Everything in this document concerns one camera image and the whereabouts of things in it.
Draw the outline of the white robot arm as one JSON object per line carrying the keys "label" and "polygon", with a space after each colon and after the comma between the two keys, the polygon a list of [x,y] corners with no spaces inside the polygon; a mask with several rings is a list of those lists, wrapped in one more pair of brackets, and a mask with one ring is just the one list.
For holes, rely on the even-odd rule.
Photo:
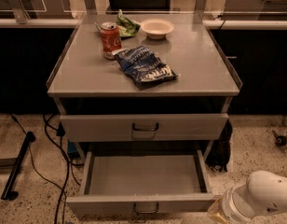
{"label": "white robot arm", "polygon": [[247,224],[254,217],[280,213],[287,213],[287,177],[268,171],[251,173],[208,209],[208,217],[220,224]]}

